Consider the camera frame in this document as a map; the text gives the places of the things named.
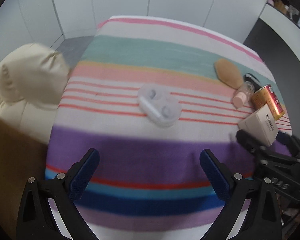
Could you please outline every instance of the metal screw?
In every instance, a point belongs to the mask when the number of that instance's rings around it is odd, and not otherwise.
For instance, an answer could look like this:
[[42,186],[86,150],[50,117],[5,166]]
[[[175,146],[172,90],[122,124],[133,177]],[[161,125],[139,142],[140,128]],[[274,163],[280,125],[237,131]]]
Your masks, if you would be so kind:
[[260,161],[263,165],[268,165],[269,164],[269,162],[267,161],[267,160],[261,160]]
[[270,183],[271,183],[271,179],[269,179],[269,178],[267,178],[267,177],[265,177],[265,179],[264,179],[264,180],[265,180],[265,182],[266,182],[266,183],[268,183],[268,184],[270,184]]
[[32,183],[32,182],[34,182],[35,181],[35,178],[34,177],[30,177],[29,179],[28,179],[28,182],[29,183]]
[[66,175],[64,173],[59,173],[57,179],[63,179]]
[[242,179],[242,175],[240,173],[235,173],[234,178],[235,179]]

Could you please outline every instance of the small cardboard box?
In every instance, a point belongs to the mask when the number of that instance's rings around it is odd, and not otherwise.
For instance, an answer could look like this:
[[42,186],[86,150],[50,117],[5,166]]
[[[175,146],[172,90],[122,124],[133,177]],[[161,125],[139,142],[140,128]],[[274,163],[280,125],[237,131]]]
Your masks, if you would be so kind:
[[279,131],[268,104],[239,122],[238,127],[251,134],[265,146],[272,145]]

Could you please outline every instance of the can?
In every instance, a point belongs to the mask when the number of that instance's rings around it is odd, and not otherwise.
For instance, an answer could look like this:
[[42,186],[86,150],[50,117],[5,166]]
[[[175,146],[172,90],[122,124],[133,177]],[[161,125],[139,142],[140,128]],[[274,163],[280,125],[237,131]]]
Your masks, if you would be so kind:
[[257,90],[252,95],[251,102],[256,110],[260,109],[265,104],[268,104],[274,120],[276,121],[285,114],[277,95],[273,92],[270,84]]

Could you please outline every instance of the striped tablecloth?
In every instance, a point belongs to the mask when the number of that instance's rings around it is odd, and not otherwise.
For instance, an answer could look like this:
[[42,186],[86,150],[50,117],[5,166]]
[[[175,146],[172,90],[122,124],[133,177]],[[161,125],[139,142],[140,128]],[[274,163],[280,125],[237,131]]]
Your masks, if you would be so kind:
[[[234,90],[213,66],[220,58],[270,83],[283,103],[258,54],[221,34],[154,17],[112,17],[99,26],[60,102],[46,177],[99,150],[100,165],[76,205],[101,240],[200,239],[224,205],[199,165],[205,148],[231,171],[251,175],[252,157],[235,134],[253,109],[231,104]],[[164,86],[182,104],[172,127],[156,126],[139,109],[145,83]],[[287,115],[277,125],[291,132]]]

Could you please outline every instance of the teal stripe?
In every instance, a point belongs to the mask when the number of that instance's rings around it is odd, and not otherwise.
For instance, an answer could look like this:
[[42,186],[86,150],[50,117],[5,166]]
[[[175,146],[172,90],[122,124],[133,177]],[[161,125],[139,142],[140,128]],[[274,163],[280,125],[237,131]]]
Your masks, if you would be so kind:
[[[46,169],[46,179],[52,179],[57,173]],[[148,199],[148,200],[176,200],[197,198],[215,195],[215,192],[211,186],[199,187],[191,189],[172,189],[172,190],[152,190],[152,189],[131,189],[131,188],[119,188],[114,186],[103,185],[99,183],[90,182],[86,190],[102,194],[115,196],[119,198],[129,199]]]
[[[171,42],[98,35],[81,60],[175,70],[217,80],[214,63],[220,58],[223,57],[215,53]],[[238,62],[228,60],[237,65],[242,75],[249,72],[261,84],[271,84],[283,104],[281,93],[274,82]]]

